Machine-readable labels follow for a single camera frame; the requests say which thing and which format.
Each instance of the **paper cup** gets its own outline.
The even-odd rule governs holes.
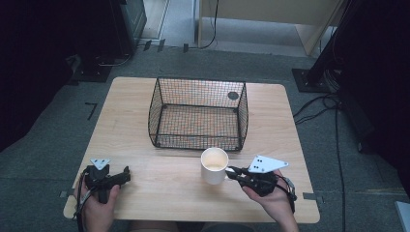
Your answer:
[[[221,148],[208,148],[201,156],[201,176],[211,185],[217,185],[225,179],[225,168],[229,157]]]

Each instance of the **black wire basket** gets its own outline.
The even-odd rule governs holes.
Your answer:
[[[159,148],[240,151],[248,120],[245,82],[159,77],[148,131]]]

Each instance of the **wooden table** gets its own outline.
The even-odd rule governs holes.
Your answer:
[[[198,0],[198,46],[202,17],[215,17],[217,0]],[[328,27],[341,17],[344,0],[220,0],[218,18],[295,24],[307,55],[318,46]]]
[[[91,164],[91,158],[111,159],[112,175],[130,167],[132,180],[121,189],[115,210],[117,219],[273,221],[259,204],[248,199],[236,181],[226,180],[218,186],[206,184],[200,176],[202,151],[152,145],[148,111],[155,81],[114,79],[78,175]],[[284,87],[247,83],[247,90],[248,136],[241,152],[228,153],[229,164],[248,166],[255,155],[288,161],[290,165],[281,171],[296,186],[296,220],[317,222],[320,216],[316,201],[303,197],[303,192],[313,191]],[[70,196],[65,217],[73,216],[74,205]]]

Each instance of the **hand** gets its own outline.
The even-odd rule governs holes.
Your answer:
[[[274,173],[282,176],[279,170],[275,170]],[[278,185],[287,189],[286,183],[281,178],[278,178]],[[272,193],[264,197],[260,197],[248,187],[242,187],[242,190],[250,199],[263,207],[266,213],[280,225],[281,231],[299,231],[298,224],[290,208],[289,200],[283,190],[275,188]]]
[[[75,186],[75,194],[78,192],[78,183]],[[85,185],[81,186],[81,196],[87,192]],[[117,200],[117,196],[120,192],[120,186],[114,186],[108,197],[106,204],[100,203],[98,199],[92,195],[85,202],[82,210],[83,222],[88,232],[105,232],[109,231],[109,228],[114,221],[114,207]]]

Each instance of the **gray carpet floor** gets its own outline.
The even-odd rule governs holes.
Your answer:
[[[110,84],[116,76],[184,76],[282,84],[295,113],[321,94],[299,93],[291,69],[309,69],[312,58],[166,47],[157,52],[138,49],[126,64],[114,67],[106,83],[66,85],[29,133],[0,154],[0,231],[76,231],[63,216],[72,186],[97,123]],[[93,106],[97,108],[88,120]],[[302,116],[324,108],[321,102]],[[340,162],[345,192],[346,231],[401,231],[395,201],[409,202],[396,171],[376,154],[360,154],[344,113],[338,113]],[[302,231],[342,231],[342,185],[337,161],[335,112],[297,126],[307,169],[318,198],[321,219],[300,224]],[[112,231],[125,231],[127,221],[115,221]],[[179,223],[183,232],[200,223]],[[256,224],[258,232],[278,231],[274,223]]]

